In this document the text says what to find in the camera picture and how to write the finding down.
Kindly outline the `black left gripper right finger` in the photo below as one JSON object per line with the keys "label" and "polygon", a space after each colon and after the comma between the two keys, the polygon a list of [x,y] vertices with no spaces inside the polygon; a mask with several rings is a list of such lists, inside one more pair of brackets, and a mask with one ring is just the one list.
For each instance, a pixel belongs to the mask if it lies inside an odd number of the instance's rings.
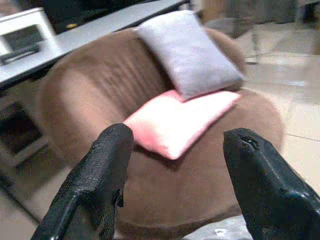
{"label": "black left gripper right finger", "polygon": [[254,240],[320,240],[320,196],[268,140],[247,128],[228,130],[223,154]]}

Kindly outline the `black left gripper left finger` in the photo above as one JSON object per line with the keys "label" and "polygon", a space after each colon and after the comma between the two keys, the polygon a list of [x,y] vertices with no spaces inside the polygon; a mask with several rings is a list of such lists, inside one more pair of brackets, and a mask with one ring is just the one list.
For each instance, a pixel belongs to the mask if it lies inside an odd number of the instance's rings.
{"label": "black left gripper left finger", "polygon": [[133,145],[125,124],[103,130],[67,175],[30,240],[113,240]]}

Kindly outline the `brown sofa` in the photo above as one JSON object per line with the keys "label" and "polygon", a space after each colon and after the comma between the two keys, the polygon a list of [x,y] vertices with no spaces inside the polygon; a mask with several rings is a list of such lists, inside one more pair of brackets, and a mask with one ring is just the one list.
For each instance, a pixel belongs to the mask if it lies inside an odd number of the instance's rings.
{"label": "brown sofa", "polygon": [[[110,33],[51,68],[38,99],[41,123],[56,151],[75,165],[105,128],[172,87],[131,28]],[[180,159],[134,149],[117,215],[124,237],[173,239],[241,214],[224,159],[224,132],[251,129],[280,150],[284,126],[268,99],[237,91],[238,103]]]}

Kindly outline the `pink pillow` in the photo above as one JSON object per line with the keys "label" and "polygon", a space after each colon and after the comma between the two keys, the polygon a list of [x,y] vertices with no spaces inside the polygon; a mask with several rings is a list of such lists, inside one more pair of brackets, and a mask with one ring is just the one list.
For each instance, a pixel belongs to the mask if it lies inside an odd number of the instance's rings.
{"label": "pink pillow", "polygon": [[123,123],[133,131],[134,141],[167,159],[180,158],[241,95],[218,91],[183,101],[175,90],[145,103]]}

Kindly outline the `grey pillow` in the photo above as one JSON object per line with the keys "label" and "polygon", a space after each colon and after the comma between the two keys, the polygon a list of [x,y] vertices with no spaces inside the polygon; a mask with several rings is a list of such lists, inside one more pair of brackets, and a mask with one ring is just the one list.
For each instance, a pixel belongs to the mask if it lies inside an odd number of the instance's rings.
{"label": "grey pillow", "polygon": [[210,38],[190,10],[156,16],[135,31],[165,68],[184,101],[238,87],[243,81],[230,39]]}

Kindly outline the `grey rug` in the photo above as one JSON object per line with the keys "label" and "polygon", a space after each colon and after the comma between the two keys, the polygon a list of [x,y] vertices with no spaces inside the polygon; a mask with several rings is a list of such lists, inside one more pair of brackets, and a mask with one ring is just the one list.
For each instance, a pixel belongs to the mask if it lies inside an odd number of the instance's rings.
{"label": "grey rug", "polygon": [[253,240],[243,215],[206,224],[181,240]]}

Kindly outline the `white cabinet with dark opening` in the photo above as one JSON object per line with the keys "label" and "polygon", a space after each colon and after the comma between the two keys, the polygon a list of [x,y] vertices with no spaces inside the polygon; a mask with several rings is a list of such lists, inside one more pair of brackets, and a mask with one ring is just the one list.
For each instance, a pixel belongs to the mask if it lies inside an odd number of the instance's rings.
{"label": "white cabinet with dark opening", "polygon": [[31,116],[18,102],[0,110],[0,161],[15,167],[48,145]]}

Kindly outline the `white long table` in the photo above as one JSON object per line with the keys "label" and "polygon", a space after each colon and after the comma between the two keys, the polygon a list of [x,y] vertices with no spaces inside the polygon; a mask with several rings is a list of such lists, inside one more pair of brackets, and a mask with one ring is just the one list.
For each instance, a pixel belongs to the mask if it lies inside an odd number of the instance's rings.
{"label": "white long table", "polygon": [[39,43],[40,51],[0,66],[0,91],[30,79],[68,53],[109,33],[131,28],[157,15],[174,11],[190,0],[157,0],[135,4],[95,19]]}

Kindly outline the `white box appliance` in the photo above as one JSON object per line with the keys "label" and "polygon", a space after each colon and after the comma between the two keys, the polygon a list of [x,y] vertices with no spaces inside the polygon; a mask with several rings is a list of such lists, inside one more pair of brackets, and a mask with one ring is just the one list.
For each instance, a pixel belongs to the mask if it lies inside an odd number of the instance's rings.
{"label": "white box appliance", "polygon": [[58,51],[55,31],[42,7],[0,17],[0,66],[40,52],[41,42]]}

